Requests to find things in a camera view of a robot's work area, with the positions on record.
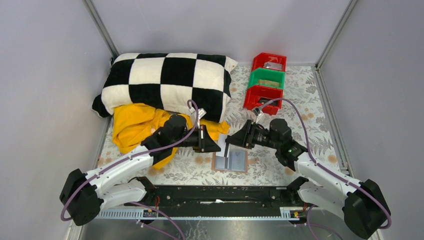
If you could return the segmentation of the white credit card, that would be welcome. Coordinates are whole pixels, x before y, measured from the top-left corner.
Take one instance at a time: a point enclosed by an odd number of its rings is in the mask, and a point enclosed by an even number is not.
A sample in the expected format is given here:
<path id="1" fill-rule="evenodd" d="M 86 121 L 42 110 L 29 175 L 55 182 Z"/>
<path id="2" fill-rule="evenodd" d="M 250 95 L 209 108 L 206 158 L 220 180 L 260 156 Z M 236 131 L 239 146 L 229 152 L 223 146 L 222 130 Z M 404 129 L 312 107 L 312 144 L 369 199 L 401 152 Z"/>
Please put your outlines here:
<path id="1" fill-rule="evenodd" d="M 228 135 L 227 134 L 219 134 L 219 138 L 217 141 L 217 145 L 220 147 L 220 151 L 216 152 L 216 156 L 226 158 L 228 155 L 229 145 L 226 143 Z"/>

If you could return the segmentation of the pink leather card holder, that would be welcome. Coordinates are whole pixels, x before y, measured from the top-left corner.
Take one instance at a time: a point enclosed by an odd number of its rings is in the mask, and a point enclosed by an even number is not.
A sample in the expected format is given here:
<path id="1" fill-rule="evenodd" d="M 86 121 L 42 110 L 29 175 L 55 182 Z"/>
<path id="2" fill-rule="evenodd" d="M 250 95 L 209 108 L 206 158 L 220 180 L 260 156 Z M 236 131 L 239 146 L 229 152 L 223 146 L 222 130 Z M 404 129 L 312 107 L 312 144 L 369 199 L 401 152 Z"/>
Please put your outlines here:
<path id="1" fill-rule="evenodd" d="M 242 149 L 230 149 L 227 157 L 212 155 L 211 169 L 220 172 L 248 172 L 248 152 Z"/>

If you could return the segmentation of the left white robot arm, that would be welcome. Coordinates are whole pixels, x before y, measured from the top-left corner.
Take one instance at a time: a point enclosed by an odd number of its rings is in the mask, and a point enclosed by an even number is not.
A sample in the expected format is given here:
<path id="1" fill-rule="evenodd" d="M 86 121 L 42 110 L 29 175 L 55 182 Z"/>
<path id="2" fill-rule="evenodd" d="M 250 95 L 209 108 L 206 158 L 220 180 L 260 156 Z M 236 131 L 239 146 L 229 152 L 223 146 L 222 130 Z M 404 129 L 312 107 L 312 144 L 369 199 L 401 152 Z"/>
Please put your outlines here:
<path id="1" fill-rule="evenodd" d="M 186 123 L 183 116 L 174 115 L 119 159 L 85 173 L 80 169 L 72 171 L 59 196 L 64 205 L 61 219 L 83 226 L 104 209 L 141 201 L 154 190 L 153 184 L 146 177 L 135 178 L 128 183 L 121 181 L 165 160 L 172 154 L 173 148 L 191 147 L 197 153 L 221 151 L 205 125 L 187 129 Z"/>

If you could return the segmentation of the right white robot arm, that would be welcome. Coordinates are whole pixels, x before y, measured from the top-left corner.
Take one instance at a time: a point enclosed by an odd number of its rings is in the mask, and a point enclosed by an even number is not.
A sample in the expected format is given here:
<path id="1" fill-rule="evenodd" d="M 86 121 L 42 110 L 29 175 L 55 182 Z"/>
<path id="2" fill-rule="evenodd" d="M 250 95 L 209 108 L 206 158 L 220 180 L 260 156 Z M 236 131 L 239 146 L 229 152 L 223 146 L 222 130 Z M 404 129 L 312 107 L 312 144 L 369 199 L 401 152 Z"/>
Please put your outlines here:
<path id="1" fill-rule="evenodd" d="M 362 239 L 369 239 L 389 221 L 391 212 L 376 182 L 360 181 L 314 159 L 306 147 L 293 139 L 284 119 L 273 119 L 268 129 L 247 120 L 225 141 L 246 149 L 255 145 L 274 149 L 283 166 L 301 175 L 291 183 L 300 199 L 343 219 Z"/>

